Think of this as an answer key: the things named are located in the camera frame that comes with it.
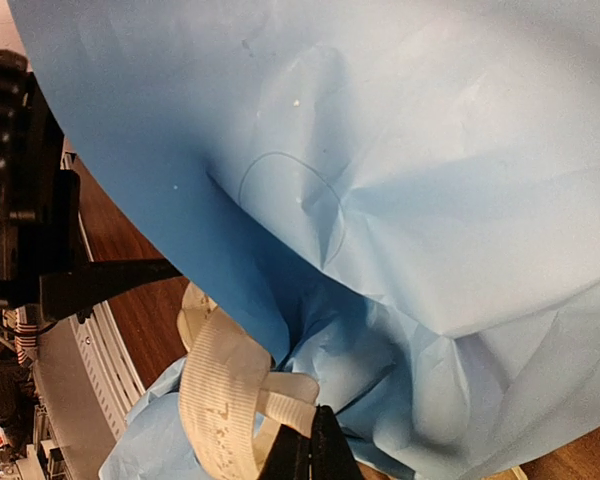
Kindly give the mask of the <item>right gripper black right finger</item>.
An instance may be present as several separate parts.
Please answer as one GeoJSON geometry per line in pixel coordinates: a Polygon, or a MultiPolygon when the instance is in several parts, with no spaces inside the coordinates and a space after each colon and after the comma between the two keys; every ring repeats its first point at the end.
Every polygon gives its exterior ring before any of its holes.
{"type": "Polygon", "coordinates": [[[329,406],[318,406],[311,432],[313,480],[363,480],[354,456],[329,406]]]}

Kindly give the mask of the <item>blue wrapping paper sheet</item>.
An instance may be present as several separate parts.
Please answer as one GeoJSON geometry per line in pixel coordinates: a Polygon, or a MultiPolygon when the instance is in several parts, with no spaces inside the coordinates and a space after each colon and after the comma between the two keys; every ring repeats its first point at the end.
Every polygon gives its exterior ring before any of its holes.
{"type": "MultiPolygon", "coordinates": [[[[600,1],[10,10],[91,174],[357,462],[477,479],[600,426],[600,1]]],[[[186,357],[101,478],[213,478],[186,357]]]]}

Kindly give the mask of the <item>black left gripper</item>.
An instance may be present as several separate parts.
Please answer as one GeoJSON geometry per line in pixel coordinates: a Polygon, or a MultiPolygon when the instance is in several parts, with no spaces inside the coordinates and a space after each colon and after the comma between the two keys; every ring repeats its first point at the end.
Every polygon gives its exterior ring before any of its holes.
{"type": "Polygon", "coordinates": [[[44,325],[181,276],[164,258],[87,262],[63,147],[26,57],[0,49],[0,308],[37,305],[44,325]]]}

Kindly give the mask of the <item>cream ribbon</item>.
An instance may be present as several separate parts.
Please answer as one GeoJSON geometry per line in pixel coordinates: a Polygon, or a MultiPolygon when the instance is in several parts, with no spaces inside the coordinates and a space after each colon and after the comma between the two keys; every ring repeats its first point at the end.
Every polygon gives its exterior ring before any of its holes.
{"type": "Polygon", "coordinates": [[[215,479],[257,479],[281,426],[310,439],[318,383],[276,372],[269,352],[195,284],[177,328],[187,357],[179,415],[203,469],[215,479]]]}

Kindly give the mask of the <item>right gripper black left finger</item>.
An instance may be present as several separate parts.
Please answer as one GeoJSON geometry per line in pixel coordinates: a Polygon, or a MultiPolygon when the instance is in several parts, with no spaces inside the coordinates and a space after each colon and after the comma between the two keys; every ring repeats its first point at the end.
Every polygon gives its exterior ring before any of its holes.
{"type": "Polygon", "coordinates": [[[281,426],[258,480],[309,480],[311,441],[296,430],[281,426]]]}

